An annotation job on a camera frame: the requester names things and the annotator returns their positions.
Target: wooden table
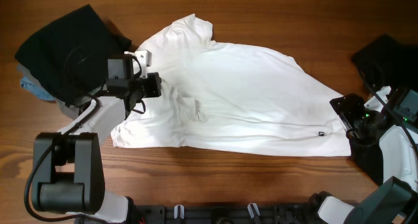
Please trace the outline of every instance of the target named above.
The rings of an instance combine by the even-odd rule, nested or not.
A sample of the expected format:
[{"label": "wooden table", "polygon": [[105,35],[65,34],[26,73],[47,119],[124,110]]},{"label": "wooden table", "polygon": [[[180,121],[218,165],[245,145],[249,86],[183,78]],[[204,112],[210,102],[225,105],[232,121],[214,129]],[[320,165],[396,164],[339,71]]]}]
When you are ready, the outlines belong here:
[{"label": "wooden table", "polygon": [[[349,57],[377,36],[418,43],[417,0],[0,0],[0,223],[38,223],[23,204],[33,140],[70,122],[19,86],[13,56],[56,18],[90,3],[136,44],[195,13],[219,42],[293,56],[336,91],[365,96]],[[375,188],[346,157],[268,157],[193,148],[101,148],[106,188],[137,204],[304,202],[315,192],[361,201]]]}]

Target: silver metal piece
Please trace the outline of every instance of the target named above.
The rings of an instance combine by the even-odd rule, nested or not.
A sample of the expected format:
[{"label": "silver metal piece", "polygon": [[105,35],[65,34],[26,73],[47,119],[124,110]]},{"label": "silver metal piece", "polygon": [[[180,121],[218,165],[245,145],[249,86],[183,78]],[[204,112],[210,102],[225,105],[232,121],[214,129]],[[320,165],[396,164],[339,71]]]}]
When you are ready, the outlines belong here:
[{"label": "silver metal piece", "polygon": [[257,207],[257,204],[256,204],[256,203],[251,203],[251,204],[249,204],[249,205],[247,206],[247,209],[248,209],[248,212],[249,212],[249,216],[250,216],[251,218],[254,218],[255,216],[260,216],[260,211],[259,211],[259,208]]},{"label": "silver metal piece", "polygon": [[184,219],[184,206],[181,204],[177,204],[174,207],[174,218],[177,219],[180,213],[180,218]]}]

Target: wrinkled fabric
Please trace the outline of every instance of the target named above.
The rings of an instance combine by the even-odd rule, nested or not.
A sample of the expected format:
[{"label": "wrinkled fabric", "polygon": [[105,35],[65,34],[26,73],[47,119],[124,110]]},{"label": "wrinkled fabric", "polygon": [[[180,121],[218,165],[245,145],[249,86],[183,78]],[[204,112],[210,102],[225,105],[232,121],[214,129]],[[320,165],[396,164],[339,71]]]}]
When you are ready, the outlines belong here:
[{"label": "wrinkled fabric", "polygon": [[[140,45],[139,50],[152,53],[147,72],[158,72],[179,96],[193,99],[192,114],[202,119],[188,117],[179,123],[173,117],[176,123],[167,124],[159,120],[163,112],[147,105],[154,115],[152,126],[144,119],[128,118],[112,132],[115,146],[350,155],[344,126],[329,104],[341,97],[339,93],[306,74],[292,57],[211,38],[212,24],[192,14]],[[172,104],[170,98],[163,99],[160,104]]]}]

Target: white cloth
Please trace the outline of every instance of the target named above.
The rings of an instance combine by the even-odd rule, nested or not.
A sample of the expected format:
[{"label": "white cloth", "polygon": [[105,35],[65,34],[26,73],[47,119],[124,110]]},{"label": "white cloth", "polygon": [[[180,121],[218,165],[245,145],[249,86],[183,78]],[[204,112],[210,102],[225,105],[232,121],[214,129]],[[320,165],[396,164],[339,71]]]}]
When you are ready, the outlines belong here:
[{"label": "white cloth", "polygon": [[[350,155],[344,126],[329,104],[341,97],[339,93],[307,75],[292,57],[211,38],[212,24],[192,14],[139,47],[152,53],[147,72],[158,72],[179,94],[177,101],[169,95],[153,101],[170,103],[165,109],[170,111],[185,97],[191,110],[182,110],[179,105],[171,110],[171,117],[165,117],[160,115],[165,112],[161,106],[150,105],[151,100],[145,99],[153,118],[144,120],[131,114],[113,130],[115,146],[192,146],[286,156]],[[183,115],[182,123],[166,124],[168,118],[179,120],[178,115]]]}]

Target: black fabric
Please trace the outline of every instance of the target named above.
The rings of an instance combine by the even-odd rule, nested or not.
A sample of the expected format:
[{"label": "black fabric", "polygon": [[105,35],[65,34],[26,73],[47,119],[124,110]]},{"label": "black fabric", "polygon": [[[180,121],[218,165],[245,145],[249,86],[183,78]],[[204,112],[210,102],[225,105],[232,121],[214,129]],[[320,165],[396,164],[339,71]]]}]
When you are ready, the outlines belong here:
[{"label": "black fabric", "polygon": [[66,104],[101,86],[107,59],[130,47],[112,35],[90,5],[77,9],[31,35],[15,58],[42,87]]},{"label": "black fabric", "polygon": [[418,91],[418,46],[399,44],[382,35],[351,58],[364,73],[367,83],[378,91],[399,86]]}]

